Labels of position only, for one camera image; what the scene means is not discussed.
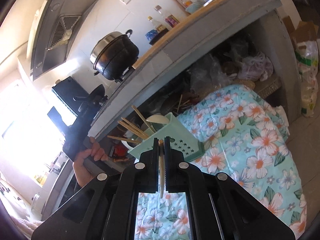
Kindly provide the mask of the person's left hand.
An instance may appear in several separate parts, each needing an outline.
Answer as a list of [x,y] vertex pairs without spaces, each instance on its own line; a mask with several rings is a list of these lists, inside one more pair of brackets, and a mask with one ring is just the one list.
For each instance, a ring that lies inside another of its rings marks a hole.
[[108,160],[108,156],[99,142],[93,137],[89,138],[89,142],[91,144],[90,148],[79,152],[73,161],[73,171],[80,187],[84,187],[96,177],[91,169],[91,163]]

